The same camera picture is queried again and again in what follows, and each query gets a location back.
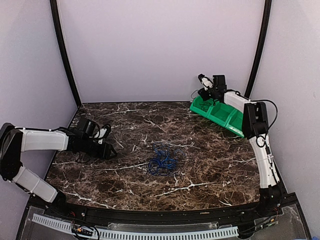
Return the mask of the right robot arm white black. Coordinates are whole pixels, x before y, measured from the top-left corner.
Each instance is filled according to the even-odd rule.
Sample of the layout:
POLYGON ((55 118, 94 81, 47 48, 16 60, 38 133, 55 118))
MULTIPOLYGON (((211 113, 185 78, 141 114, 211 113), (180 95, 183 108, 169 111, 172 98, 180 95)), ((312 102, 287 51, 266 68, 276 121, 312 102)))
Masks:
POLYGON ((258 216, 266 217, 278 210, 283 201, 281 179, 270 148, 267 100, 252 100, 228 89, 224 75, 214 75, 210 79, 201 73, 197 78, 203 85, 198 92, 203 100, 218 100, 243 114, 242 133, 253 148, 259 171, 259 202, 254 210, 258 216))

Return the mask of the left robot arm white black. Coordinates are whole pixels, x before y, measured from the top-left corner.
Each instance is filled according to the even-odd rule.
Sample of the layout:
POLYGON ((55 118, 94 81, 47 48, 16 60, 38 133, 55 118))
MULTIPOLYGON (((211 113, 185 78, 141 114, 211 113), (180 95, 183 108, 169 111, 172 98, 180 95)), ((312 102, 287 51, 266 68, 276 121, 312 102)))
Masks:
POLYGON ((105 141, 110 132, 109 124, 100 127, 87 118, 81 118, 75 127, 55 129, 4 123, 0 129, 0 176, 4 181, 12 182, 51 204, 51 210, 58 217, 67 218, 71 208, 65 203, 65 194, 26 168, 21 154, 27 151, 67 151, 110 160, 118 155, 114 147, 105 141))

